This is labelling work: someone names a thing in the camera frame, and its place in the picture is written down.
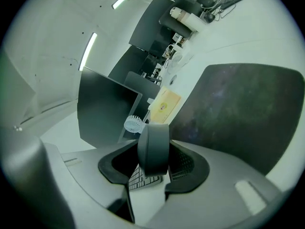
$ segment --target ceiling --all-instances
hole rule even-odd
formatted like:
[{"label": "ceiling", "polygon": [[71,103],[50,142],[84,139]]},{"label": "ceiling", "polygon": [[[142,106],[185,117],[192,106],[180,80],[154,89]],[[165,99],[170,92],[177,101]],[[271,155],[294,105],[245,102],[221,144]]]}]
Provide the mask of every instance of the ceiling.
[{"label": "ceiling", "polygon": [[23,120],[78,97],[79,63],[93,32],[86,66],[108,75],[152,0],[28,0],[3,42],[7,57],[35,91]]}]

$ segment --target black mouse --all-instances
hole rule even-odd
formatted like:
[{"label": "black mouse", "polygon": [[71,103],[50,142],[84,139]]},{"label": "black mouse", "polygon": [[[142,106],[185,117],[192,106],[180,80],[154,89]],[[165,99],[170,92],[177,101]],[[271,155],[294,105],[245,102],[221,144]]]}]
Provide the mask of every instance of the black mouse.
[{"label": "black mouse", "polygon": [[206,22],[211,23],[215,19],[215,15],[213,15],[212,13],[206,13],[204,19]]}]

